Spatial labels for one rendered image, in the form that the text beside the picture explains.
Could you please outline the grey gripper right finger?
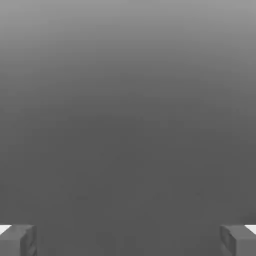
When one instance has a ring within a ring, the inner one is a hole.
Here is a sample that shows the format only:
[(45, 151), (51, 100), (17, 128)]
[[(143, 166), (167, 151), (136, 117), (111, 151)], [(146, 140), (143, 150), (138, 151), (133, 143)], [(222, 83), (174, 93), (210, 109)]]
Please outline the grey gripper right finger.
[(221, 225), (222, 256), (256, 256), (256, 224)]

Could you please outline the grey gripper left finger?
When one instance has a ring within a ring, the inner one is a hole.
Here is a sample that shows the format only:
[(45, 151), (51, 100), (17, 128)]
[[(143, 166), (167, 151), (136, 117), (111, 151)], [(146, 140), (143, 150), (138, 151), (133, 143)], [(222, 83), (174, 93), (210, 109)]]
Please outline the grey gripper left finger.
[(38, 256), (37, 226), (0, 224), (0, 256)]

